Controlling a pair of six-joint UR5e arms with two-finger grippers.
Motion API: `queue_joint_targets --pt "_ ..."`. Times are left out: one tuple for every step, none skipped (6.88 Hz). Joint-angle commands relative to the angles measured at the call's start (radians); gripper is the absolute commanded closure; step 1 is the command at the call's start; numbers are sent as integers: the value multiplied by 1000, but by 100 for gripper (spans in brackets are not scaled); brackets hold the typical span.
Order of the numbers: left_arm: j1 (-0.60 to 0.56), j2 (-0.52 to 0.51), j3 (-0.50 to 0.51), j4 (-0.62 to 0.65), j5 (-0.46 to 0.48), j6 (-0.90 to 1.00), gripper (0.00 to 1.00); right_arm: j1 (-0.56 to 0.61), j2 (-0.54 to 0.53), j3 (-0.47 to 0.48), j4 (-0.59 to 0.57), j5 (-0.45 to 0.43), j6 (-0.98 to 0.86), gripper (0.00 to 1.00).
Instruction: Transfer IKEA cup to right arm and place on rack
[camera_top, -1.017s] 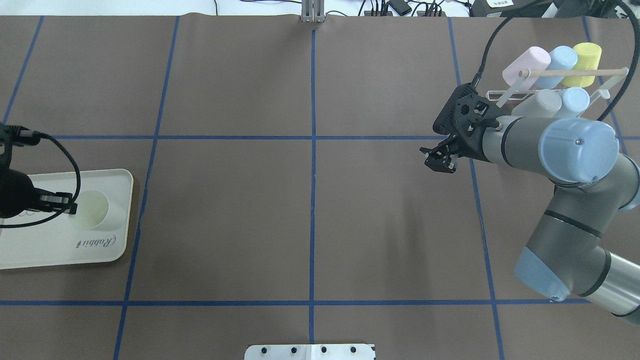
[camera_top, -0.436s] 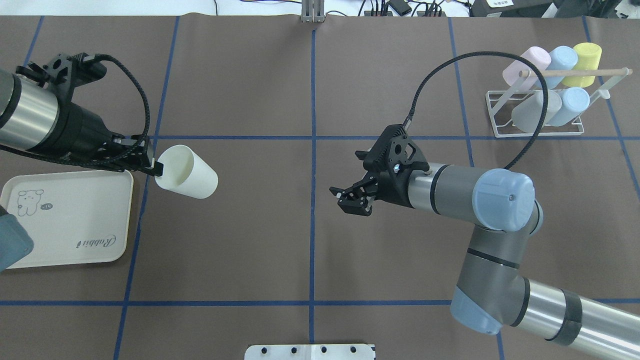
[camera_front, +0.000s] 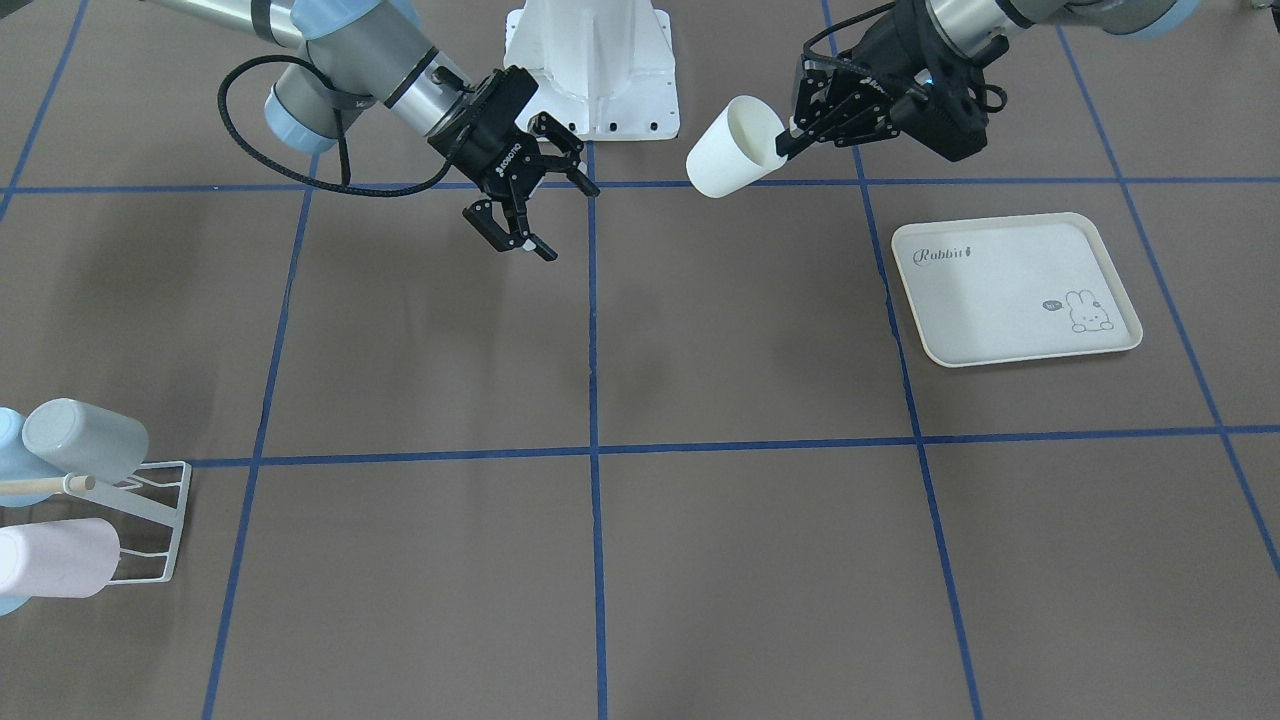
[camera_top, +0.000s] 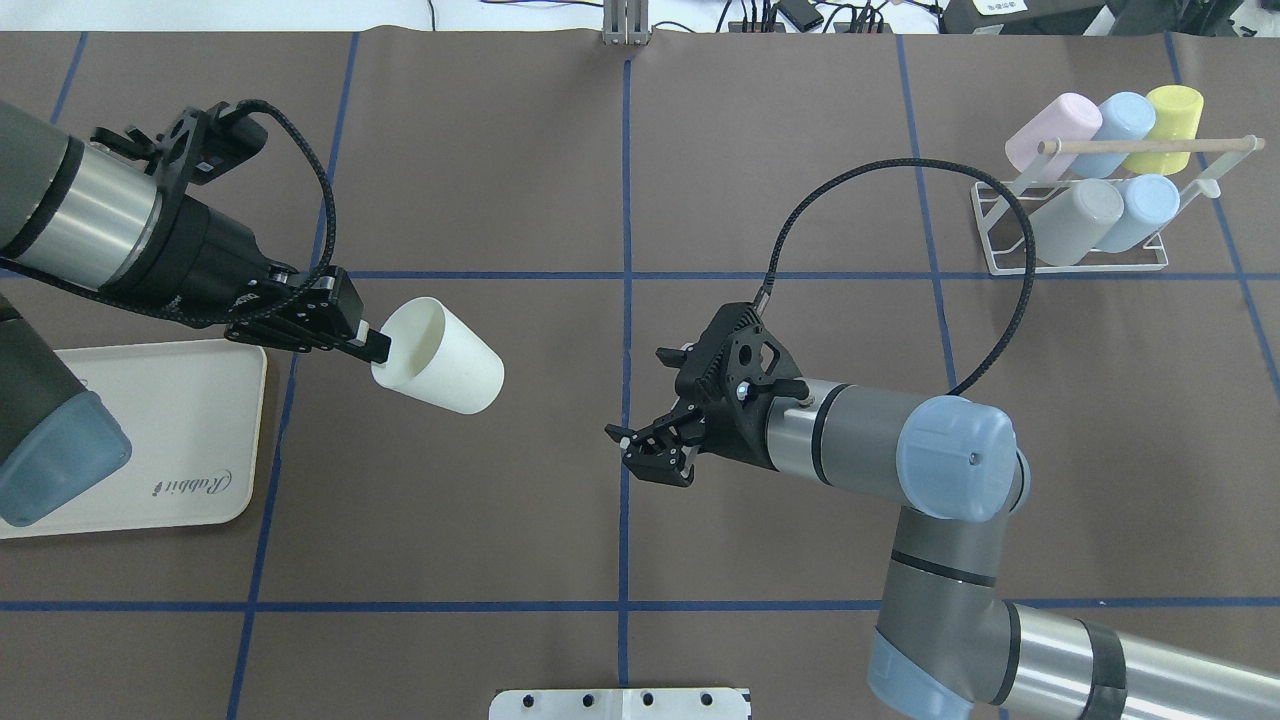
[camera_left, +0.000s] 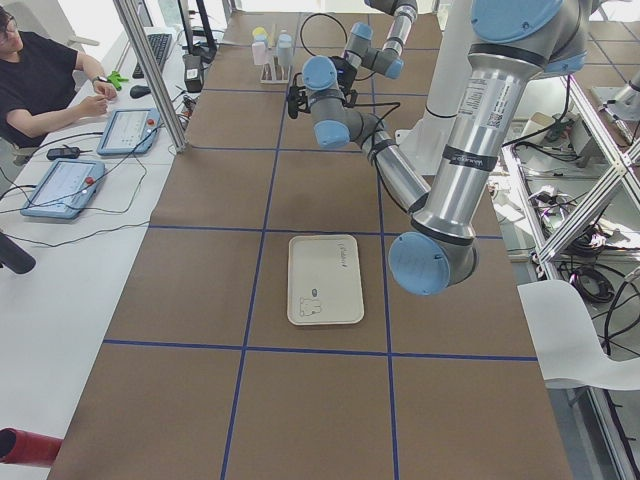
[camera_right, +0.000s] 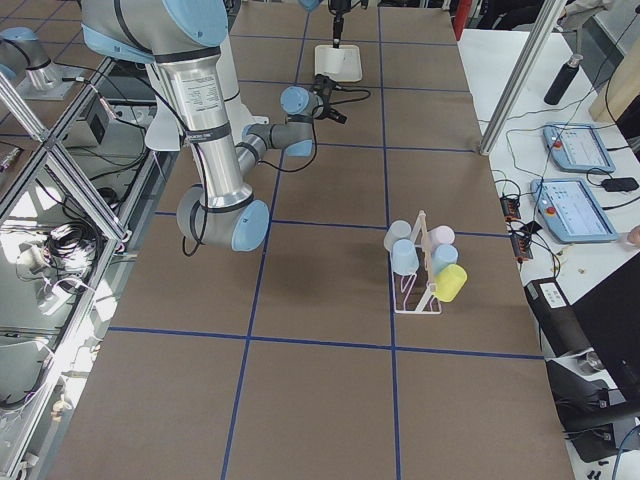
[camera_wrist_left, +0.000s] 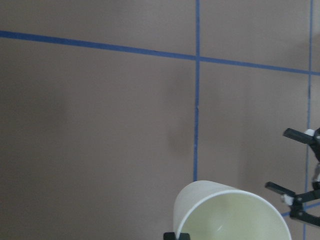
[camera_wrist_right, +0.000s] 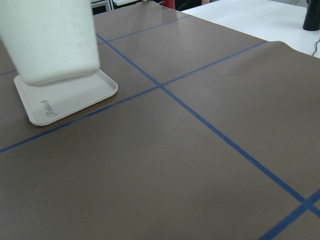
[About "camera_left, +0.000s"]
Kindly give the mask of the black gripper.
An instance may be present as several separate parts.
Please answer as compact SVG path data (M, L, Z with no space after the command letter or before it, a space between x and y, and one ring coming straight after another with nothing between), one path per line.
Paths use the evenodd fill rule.
M357 70L346 59L340 56L331 56L330 60L336 68L337 83L345 97L344 105L346 108L353 108L358 98L357 91L353 89Z

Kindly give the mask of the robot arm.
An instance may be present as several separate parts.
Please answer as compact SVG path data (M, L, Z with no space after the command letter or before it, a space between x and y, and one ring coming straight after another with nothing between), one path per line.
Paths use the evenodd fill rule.
M392 16L393 22L380 48L372 46L372 28L362 22L355 23L342 55L330 58L337 70L339 89L347 98L348 105L354 105L357 98L353 83L360 67L391 79L400 76L404 67L401 55L412 24L418 16L418 5L414 0L365 0L364 3Z
M472 219L527 84L580 70L594 1L456 1L449 11L431 97L452 84L446 101L453 118L437 148L438 168L427 183L410 165L383 121L350 108L341 81L360 68L397 78L417 17L413 1L377 1L393 23L381 48L372 30L356 23L343 55L317 55L302 69L317 143L324 149L357 144L391 197L406 210L412 230L392 244L395 281L416 295L434 295L467 279L479 255Z

